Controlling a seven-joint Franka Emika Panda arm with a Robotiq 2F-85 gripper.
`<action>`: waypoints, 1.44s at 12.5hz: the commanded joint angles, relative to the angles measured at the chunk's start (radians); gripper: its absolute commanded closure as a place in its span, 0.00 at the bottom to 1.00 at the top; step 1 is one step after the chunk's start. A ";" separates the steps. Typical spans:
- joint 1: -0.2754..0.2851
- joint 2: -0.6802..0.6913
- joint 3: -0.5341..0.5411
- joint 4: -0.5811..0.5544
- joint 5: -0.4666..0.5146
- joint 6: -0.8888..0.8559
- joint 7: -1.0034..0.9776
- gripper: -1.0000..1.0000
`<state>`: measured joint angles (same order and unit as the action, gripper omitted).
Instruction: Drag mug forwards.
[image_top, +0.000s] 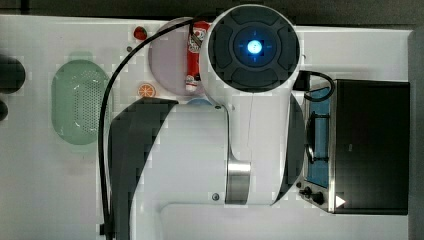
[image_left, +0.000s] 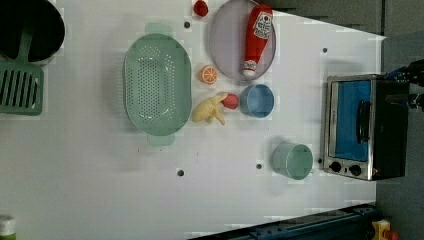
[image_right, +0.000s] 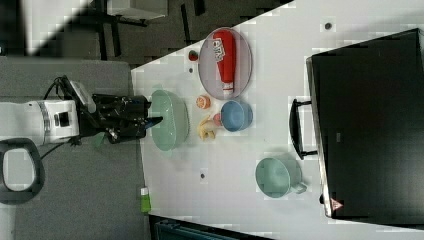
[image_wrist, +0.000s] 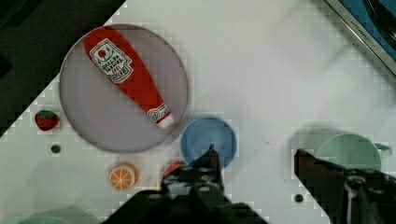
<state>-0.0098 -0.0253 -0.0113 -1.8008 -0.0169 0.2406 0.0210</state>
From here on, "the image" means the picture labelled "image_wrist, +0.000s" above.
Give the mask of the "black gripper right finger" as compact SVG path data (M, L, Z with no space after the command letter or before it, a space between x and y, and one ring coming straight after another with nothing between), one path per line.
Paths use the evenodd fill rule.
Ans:
M331 224L396 224L395 177L375 169L347 169L299 148L294 173Z

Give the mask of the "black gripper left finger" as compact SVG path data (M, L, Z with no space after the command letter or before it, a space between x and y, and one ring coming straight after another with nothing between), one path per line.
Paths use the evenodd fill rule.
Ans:
M176 197L189 197L193 194L210 198L223 198L224 185L219 153L215 145L198 159L183 164L162 179L163 198L174 200Z

